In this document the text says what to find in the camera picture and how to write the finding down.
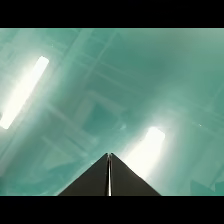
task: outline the green glass surface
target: green glass surface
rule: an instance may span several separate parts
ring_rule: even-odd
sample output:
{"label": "green glass surface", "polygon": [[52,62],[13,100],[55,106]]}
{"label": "green glass surface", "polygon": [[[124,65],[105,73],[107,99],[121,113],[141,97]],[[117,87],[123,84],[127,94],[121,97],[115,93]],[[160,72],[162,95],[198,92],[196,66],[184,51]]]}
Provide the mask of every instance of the green glass surface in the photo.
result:
{"label": "green glass surface", "polygon": [[106,152],[135,152],[162,195],[222,194],[224,29],[0,29],[1,114],[40,56],[36,88],[0,127],[0,195],[58,195]]}

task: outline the bright white light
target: bright white light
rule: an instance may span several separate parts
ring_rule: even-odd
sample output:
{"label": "bright white light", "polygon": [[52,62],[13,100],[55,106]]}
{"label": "bright white light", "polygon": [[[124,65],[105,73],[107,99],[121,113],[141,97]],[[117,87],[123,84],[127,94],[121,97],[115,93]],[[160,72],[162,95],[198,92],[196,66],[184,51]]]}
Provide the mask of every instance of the bright white light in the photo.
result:
{"label": "bright white light", "polygon": [[12,124],[26,100],[32,93],[37,82],[46,69],[49,60],[41,56],[33,67],[30,74],[27,74],[24,79],[17,85],[12,96],[6,106],[2,119],[0,120],[0,126],[4,129],[8,129]]}
{"label": "bright white light", "polygon": [[124,162],[142,179],[146,179],[160,156],[165,134],[156,127],[150,127],[145,138],[135,147]]}

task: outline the black pointed object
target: black pointed object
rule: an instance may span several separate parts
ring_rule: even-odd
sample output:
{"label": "black pointed object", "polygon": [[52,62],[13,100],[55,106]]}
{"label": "black pointed object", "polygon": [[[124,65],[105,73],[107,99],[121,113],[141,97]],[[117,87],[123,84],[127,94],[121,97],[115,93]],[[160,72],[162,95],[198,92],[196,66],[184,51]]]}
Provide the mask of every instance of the black pointed object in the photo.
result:
{"label": "black pointed object", "polygon": [[113,153],[110,154],[111,196],[160,196]]}
{"label": "black pointed object", "polygon": [[108,154],[104,154],[59,196],[105,196],[108,185]]}

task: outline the teal background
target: teal background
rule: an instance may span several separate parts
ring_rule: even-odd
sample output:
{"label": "teal background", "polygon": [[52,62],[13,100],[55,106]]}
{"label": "teal background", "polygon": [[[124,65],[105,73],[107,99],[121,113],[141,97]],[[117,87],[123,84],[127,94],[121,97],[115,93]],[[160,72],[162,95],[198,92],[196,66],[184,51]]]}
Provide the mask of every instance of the teal background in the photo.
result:
{"label": "teal background", "polygon": [[195,194],[192,181],[217,195],[224,29],[2,28],[1,111],[40,56],[44,75],[0,128],[0,195],[57,195],[104,153],[124,159],[150,126],[166,137],[146,181],[162,195]]}

